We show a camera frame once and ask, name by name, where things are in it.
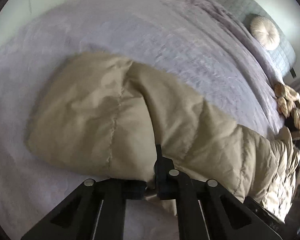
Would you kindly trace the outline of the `grey quilted headboard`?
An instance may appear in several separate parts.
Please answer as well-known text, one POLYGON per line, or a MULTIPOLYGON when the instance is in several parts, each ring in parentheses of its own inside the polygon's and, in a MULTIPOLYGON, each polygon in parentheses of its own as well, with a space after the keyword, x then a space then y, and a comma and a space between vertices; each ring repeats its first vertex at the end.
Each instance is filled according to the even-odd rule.
POLYGON ((296 53, 271 16, 255 0, 215 0, 231 12, 269 53, 282 76, 293 69, 296 53))

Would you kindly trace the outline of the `beige quilted comforter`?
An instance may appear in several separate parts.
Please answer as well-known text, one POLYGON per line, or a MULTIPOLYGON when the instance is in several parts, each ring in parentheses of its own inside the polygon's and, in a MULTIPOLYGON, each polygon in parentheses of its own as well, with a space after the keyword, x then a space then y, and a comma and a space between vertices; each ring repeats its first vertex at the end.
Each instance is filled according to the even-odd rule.
POLYGON ((26 145, 70 171, 148 183, 160 145, 178 170, 215 179, 281 220, 292 205, 299 161, 287 128, 268 140, 175 76, 104 52, 73 56, 52 77, 26 145))

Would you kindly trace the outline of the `round cream cushion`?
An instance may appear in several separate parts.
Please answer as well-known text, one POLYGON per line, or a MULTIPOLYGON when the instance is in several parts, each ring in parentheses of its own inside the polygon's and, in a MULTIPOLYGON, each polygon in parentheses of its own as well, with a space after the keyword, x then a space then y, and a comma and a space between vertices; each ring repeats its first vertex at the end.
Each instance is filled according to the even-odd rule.
POLYGON ((265 17, 255 16, 250 23, 250 32, 260 45, 268 51, 274 51, 280 44, 277 27, 265 17))

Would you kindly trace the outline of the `lavender bedspread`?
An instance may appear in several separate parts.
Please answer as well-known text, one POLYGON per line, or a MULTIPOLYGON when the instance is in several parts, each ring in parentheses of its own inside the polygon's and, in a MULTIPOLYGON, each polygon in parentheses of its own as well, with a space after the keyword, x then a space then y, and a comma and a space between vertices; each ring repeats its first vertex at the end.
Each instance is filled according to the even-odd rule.
POLYGON ((280 77, 247 28, 213 0, 70 0, 0 48, 0 225, 20 239, 83 176, 25 147, 29 114, 72 55, 106 50, 173 73, 239 124, 272 139, 280 77))

